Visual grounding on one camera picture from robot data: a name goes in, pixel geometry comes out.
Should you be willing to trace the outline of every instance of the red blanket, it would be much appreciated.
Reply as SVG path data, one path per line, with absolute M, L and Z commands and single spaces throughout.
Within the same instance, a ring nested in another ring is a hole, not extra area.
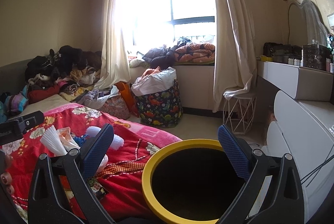
M 27 209 L 28 192 L 37 158 L 43 152 L 53 156 L 39 141 L 46 129 L 51 125 L 56 129 L 69 126 L 71 132 L 81 136 L 89 126 L 102 127 L 105 123 L 113 125 L 115 134 L 122 137 L 125 143 L 117 151 L 109 149 L 106 153 L 108 165 L 97 175 L 97 180 L 109 193 L 100 202 L 114 219 L 150 217 L 152 212 L 148 209 L 141 190 L 141 175 L 146 162 L 158 148 L 152 143 L 152 139 L 142 138 L 143 133 L 139 136 L 131 131 L 130 127 L 136 127 L 137 124 L 115 121 L 108 114 L 87 107 L 69 108 L 52 114 L 48 112 L 44 123 L 27 132 L 22 141 L 2 147 L 14 158 L 13 166 L 8 170 L 13 177 L 14 201 Z M 166 134 L 170 135 L 166 140 L 178 140 L 171 134 Z M 65 191 L 71 198 L 71 190 Z M 70 203 L 75 214 L 82 217 L 74 198 L 70 199 Z

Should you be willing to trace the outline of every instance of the white drawer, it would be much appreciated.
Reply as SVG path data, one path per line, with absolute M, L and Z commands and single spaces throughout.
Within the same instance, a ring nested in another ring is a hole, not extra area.
M 286 153 L 291 154 L 277 121 L 272 121 L 269 125 L 267 149 L 270 156 L 282 157 Z
M 333 74 L 305 67 L 258 61 L 258 75 L 296 100 L 329 101 Z
M 305 109 L 305 105 L 302 106 L 283 91 L 279 91 L 275 98 L 274 113 L 295 159 L 300 178 L 322 164 L 328 155 L 334 154 L 333 136 Z M 305 220 L 314 215 L 334 184 L 334 161 L 323 166 L 310 185 L 309 182 L 310 180 L 302 185 Z

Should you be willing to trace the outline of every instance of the orange bag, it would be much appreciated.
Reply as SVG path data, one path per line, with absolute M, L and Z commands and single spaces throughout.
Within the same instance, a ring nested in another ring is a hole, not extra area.
M 126 83 L 123 83 L 123 82 L 118 82 L 118 83 L 115 84 L 115 86 L 120 91 L 121 96 L 123 97 L 129 111 L 131 113 L 133 113 L 135 116 L 139 117 L 138 110 L 137 110 L 135 102 L 132 98 L 129 85 L 126 84 Z

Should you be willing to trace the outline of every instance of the patterned bag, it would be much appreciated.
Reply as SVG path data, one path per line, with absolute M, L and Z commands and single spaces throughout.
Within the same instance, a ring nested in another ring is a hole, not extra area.
M 179 83 L 175 80 L 169 89 L 153 94 L 133 94 L 141 123 L 152 126 L 175 127 L 182 118 Z
M 114 117 L 127 120 L 130 117 L 129 109 L 126 105 L 126 102 L 122 98 L 121 94 L 118 92 L 117 95 L 112 96 L 104 105 L 99 109 L 104 113 L 108 113 Z

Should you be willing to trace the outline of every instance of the mirror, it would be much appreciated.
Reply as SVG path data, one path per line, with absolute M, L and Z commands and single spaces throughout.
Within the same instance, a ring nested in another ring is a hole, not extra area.
M 323 25 L 317 6 L 310 0 L 290 3 L 288 8 L 288 44 L 303 46 L 312 40 L 327 46 L 327 28 Z

